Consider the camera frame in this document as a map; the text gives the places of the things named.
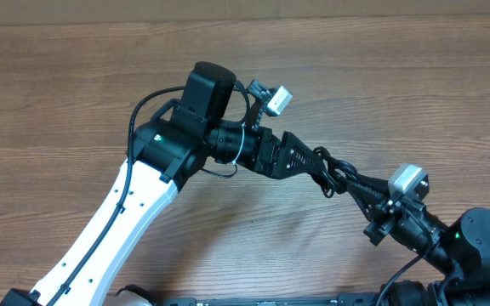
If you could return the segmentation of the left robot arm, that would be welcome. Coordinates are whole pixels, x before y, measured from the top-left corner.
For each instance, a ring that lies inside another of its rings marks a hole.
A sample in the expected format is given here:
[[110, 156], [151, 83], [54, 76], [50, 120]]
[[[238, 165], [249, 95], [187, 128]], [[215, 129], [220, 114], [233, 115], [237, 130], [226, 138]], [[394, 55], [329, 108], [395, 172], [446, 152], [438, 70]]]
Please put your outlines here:
[[335, 184], [323, 159], [296, 136], [259, 125], [291, 99], [283, 87], [254, 82], [197, 62], [173, 98], [143, 125], [128, 128], [127, 157], [110, 194], [66, 255], [31, 290], [11, 289], [5, 305], [101, 305], [155, 218], [208, 158], [271, 179], [309, 174], [325, 192]]

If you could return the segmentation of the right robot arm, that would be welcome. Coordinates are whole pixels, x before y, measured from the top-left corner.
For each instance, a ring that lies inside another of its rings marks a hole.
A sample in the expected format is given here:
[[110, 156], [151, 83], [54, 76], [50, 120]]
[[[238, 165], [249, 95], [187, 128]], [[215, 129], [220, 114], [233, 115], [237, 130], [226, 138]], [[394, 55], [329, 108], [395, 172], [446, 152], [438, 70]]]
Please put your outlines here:
[[415, 253], [374, 300], [376, 305], [490, 305], [490, 209], [475, 207], [452, 224], [428, 212], [426, 173], [388, 180], [352, 175], [345, 190], [378, 245], [389, 236]]

